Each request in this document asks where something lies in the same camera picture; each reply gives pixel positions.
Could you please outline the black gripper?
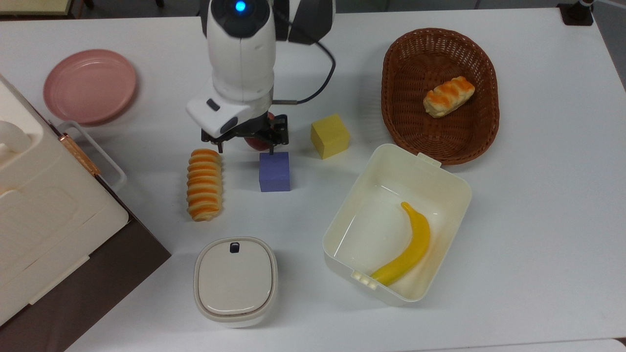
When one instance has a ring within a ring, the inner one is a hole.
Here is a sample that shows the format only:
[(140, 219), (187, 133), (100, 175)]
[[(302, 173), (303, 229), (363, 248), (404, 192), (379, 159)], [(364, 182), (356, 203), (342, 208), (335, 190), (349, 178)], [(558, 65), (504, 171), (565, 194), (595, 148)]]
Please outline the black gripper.
[(275, 146), (289, 143), (288, 116), (285, 114), (274, 116), (272, 113), (265, 113), (257, 118), (239, 123), (218, 138), (210, 136), (203, 130), (201, 131), (201, 141), (217, 145), (220, 154), (224, 153), (224, 142), (235, 137), (243, 138), (249, 146), (267, 146), (268, 154), (273, 155)]

